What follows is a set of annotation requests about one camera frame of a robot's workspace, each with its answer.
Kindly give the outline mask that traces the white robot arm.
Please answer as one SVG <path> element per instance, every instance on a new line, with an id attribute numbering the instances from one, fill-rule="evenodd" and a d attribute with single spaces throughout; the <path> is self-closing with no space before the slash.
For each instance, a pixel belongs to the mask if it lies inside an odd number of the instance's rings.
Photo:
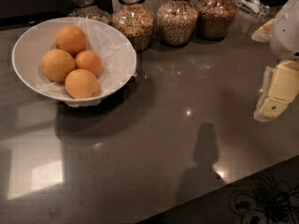
<path id="1" fill-rule="evenodd" d="M 299 94 L 299 0 L 288 0 L 251 39 L 268 43 L 280 59 L 274 68 L 265 68 L 262 94 L 253 115 L 267 122 L 281 115 Z"/>

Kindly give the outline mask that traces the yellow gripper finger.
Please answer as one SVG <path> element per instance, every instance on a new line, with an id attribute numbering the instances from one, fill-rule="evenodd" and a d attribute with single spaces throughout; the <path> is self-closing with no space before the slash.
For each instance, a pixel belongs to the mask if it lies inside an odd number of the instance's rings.
<path id="1" fill-rule="evenodd" d="M 282 60 L 263 73 L 262 94 L 253 117 L 261 122 L 278 118 L 299 94 L 299 62 Z"/>

